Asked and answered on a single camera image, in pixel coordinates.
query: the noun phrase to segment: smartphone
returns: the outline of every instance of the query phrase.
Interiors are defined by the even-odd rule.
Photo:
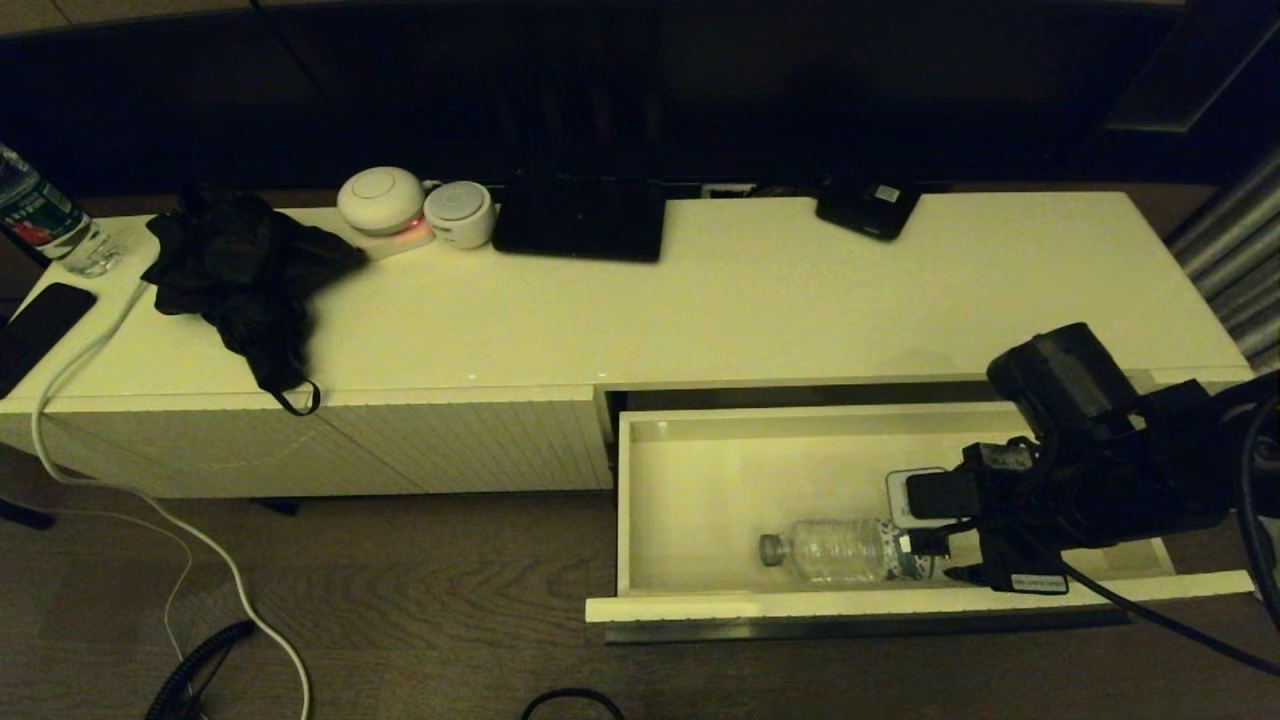
[[[0,331],[0,398],[8,397],[96,301],[87,290],[52,283],[9,320]]]

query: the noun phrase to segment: label sticker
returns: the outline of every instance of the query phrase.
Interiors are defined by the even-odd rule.
[[[1066,594],[1066,578],[1062,575],[1010,575],[1009,579],[1018,592]]]
[[[0,222],[28,245],[41,247],[78,228],[84,222],[84,211],[49,181],[41,179],[0,206]]]
[[[879,197],[881,200],[887,200],[890,202],[897,202],[897,196],[899,195],[902,195],[902,192],[900,190],[890,187],[887,184],[882,184],[882,186],[877,186],[876,187],[876,197]]]

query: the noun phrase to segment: white power cord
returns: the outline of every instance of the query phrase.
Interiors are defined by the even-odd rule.
[[[289,660],[293,661],[293,666],[297,667],[298,682],[302,684],[302,715],[300,717],[301,720],[307,720],[307,717],[311,715],[311,679],[307,676],[307,667],[302,662],[302,656],[298,655],[298,651],[294,650],[293,644],[291,644],[284,635],[282,635],[275,628],[269,625],[266,620],[264,620],[262,616],[259,615],[256,610],[253,610],[253,603],[250,602],[248,592],[244,588],[244,578],[241,575],[239,566],[236,564],[236,560],[232,559],[230,553],[228,553],[227,550],[223,548],[223,546],[218,544],[214,541],[214,538],[205,534],[200,528],[196,528],[191,523],[170,512],[168,509],[160,505],[160,502],[156,498],[151,497],[150,495],[124,484],[104,483],[97,480],[87,482],[87,480],[77,480],[69,478],[56,465],[54,465],[54,461],[50,459],[49,447],[45,445],[42,419],[45,414],[45,407],[49,406],[49,401],[52,398],[54,391],[56,389],[61,379],[68,375],[68,373],[78,368],[86,357],[101,350],[113,337],[115,337],[116,331],[119,331],[120,325],[124,324],[124,319],[129,315],[129,311],[133,310],[133,306],[137,305],[138,299],[142,297],[142,292],[146,290],[146,284],[147,283],[145,281],[138,281],[137,287],[134,287],[133,292],[129,293],[128,300],[125,300],[124,306],[120,309],[119,315],[116,315],[115,322],[111,323],[111,327],[109,327],[102,334],[100,334],[92,342],[86,345],[79,352],[77,352],[69,361],[67,361],[65,365],[63,365],[56,373],[54,373],[54,377],[51,377],[49,379],[49,383],[45,384],[45,388],[41,391],[40,397],[36,398],[35,409],[31,411],[31,442],[36,447],[36,455],[40,457],[40,464],[45,466],[45,470],[55,480],[68,486],[108,487],[132,493],[142,498],[143,502],[155,509],[155,511],[159,512],[165,520],[169,520],[174,525],[182,528],[191,536],[195,536],[197,539],[211,547],[214,552],[216,552],[223,559],[223,561],[227,562],[227,566],[232,571],[232,578],[234,578],[236,580],[236,592],[239,594],[241,605],[244,606],[244,612],[250,616],[251,620],[253,620],[253,624],[256,624],[259,629],[261,629],[268,637],[275,641],[275,643],[279,644],[282,650],[284,650],[284,653],[288,655]],[[172,537],[173,539],[178,541],[179,543],[182,543],[182,546],[187,550],[187,569],[183,570],[182,577],[174,585],[173,592],[169,593],[169,602],[165,603],[165,629],[168,630],[169,603],[173,602],[173,597],[177,594],[178,587],[182,584],[182,580],[186,579],[187,571],[191,569],[191,548],[187,546],[187,543],[182,542],[182,539],[179,539],[173,533],[157,528],[143,520],[138,520],[137,518],[131,518],[128,515],[119,515],[115,512],[110,514],[93,512],[93,514],[124,519],[131,523],[161,532]],[[172,630],[169,632],[169,638],[170,641],[174,642],[174,646],[177,647],[177,641],[174,641]]]
[[[35,510],[36,512],[45,512],[45,514],[49,514],[49,515],[81,515],[81,516],[84,516],[84,518],[111,518],[111,519],[115,519],[115,520],[124,520],[125,523],[133,523],[134,525],[142,525],[143,528],[147,528],[148,530],[155,530],[155,532],[160,533],[161,536],[165,536],[169,539],[172,539],[173,542],[178,543],[182,547],[182,551],[187,556],[187,564],[183,566],[182,573],[178,574],[178,579],[173,583],[173,589],[169,591],[169,597],[164,602],[164,630],[165,630],[165,634],[169,635],[169,644],[173,646],[173,651],[178,653],[178,660],[182,661],[186,657],[186,655],[183,655],[183,652],[182,652],[182,646],[178,644],[178,637],[173,632],[173,625],[169,623],[169,612],[173,609],[173,600],[175,597],[178,597],[178,589],[182,588],[182,583],[186,582],[187,575],[191,573],[191,568],[192,568],[192,565],[195,562],[195,557],[193,557],[193,555],[191,552],[191,546],[187,544],[186,541],[183,541],[178,536],[170,533],[169,530],[166,530],[166,529],[159,527],[159,525],[152,525],[151,523],[147,523],[146,520],[140,520],[140,519],[137,519],[137,518],[134,518],[132,515],[125,515],[123,512],[108,512],[105,510],[51,509],[51,507],[40,507],[37,505],[28,505],[26,502],[15,502],[13,500],[9,500],[8,497],[0,497],[0,500],[8,502],[9,505],[15,505],[18,507],[24,507],[27,510]]]

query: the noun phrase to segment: black phone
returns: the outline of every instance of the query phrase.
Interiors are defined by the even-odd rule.
[[[890,241],[902,233],[920,200],[909,182],[872,177],[837,177],[818,196],[818,217],[828,223]]]
[[[87,290],[52,283],[14,315],[0,331],[0,397],[8,397],[95,302]]]

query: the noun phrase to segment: wooden floor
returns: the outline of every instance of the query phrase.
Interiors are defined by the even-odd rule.
[[[104,491],[51,488],[0,450],[0,492],[28,502],[143,510]],[[288,519],[244,502],[174,502],[242,561],[262,615],[315,683],[316,720],[515,719],[532,696],[588,685],[628,719],[1243,719],[1280,716],[1280,682],[1164,630],[605,647],[582,601],[608,594],[614,512],[603,495],[324,500]],[[1175,559],[1222,562],[1230,533],[1184,538]],[[189,650],[241,619],[206,550],[173,619]],[[182,565],[170,541],[64,516],[0,523],[0,717],[142,717],[175,665],[160,621]],[[1280,659],[1248,596],[1169,612]],[[298,685],[255,637],[210,689],[214,720],[292,719]],[[538,717],[604,717],[562,703]]]

